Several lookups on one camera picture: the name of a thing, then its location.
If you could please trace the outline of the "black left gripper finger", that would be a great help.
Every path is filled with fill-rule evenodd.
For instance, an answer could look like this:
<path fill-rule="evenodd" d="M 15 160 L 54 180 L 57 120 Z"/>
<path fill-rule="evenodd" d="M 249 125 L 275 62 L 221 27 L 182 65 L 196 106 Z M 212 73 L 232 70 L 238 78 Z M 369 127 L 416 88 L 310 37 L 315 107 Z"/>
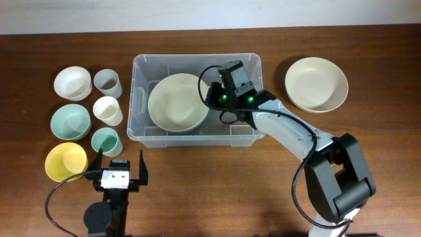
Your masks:
<path fill-rule="evenodd" d="M 143 158 L 143 151 L 139 153 L 139 185 L 148 185 L 148 170 Z"/>
<path fill-rule="evenodd" d="M 103 149 L 100 148 L 92 164 L 89 166 L 88 171 L 98 171 L 101 168 L 103 158 Z"/>

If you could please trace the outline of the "large cream bowl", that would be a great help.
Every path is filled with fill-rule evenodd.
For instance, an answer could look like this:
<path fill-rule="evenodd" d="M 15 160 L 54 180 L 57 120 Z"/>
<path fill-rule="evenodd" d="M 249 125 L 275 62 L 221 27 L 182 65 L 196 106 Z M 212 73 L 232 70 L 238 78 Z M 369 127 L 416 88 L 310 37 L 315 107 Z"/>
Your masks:
<path fill-rule="evenodd" d="M 208 85 L 192 74 L 173 74 L 161 80 L 148 101 L 151 120 L 169 132 L 187 132 L 198 127 L 209 108 L 202 102 Z"/>
<path fill-rule="evenodd" d="M 307 57 L 288 68 L 285 89 L 298 108 L 310 113 L 327 113 L 344 103 L 349 84 L 346 75 L 333 62 Z"/>

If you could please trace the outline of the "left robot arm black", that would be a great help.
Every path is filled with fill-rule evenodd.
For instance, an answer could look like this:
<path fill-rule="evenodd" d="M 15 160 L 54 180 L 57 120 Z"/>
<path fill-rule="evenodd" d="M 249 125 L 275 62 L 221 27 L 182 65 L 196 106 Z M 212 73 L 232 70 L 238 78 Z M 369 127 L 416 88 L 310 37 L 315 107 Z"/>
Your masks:
<path fill-rule="evenodd" d="M 113 159 L 109 167 L 101 166 L 103 150 L 88 168 L 85 177 L 93 182 L 97 192 L 103 192 L 103 200 L 91 204 L 84 213 L 84 224 L 89 237 L 124 236 L 128 210 L 128 196 L 148 185 L 148 170 L 139 154 L 139 178 L 130 178 L 129 160 Z"/>

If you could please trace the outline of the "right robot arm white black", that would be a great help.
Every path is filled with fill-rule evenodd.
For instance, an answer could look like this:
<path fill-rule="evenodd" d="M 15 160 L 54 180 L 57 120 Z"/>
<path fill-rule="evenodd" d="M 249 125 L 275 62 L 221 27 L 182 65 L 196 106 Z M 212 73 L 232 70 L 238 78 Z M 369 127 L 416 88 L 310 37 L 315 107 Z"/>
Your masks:
<path fill-rule="evenodd" d="M 272 136 L 300 160 L 291 196 L 298 212 L 312 224 L 309 236 L 344 236 L 353 217 L 376 193 L 354 136 L 335 137 L 311 126 L 267 90 L 236 93 L 213 82 L 200 99 L 207 107 L 233 113 Z"/>

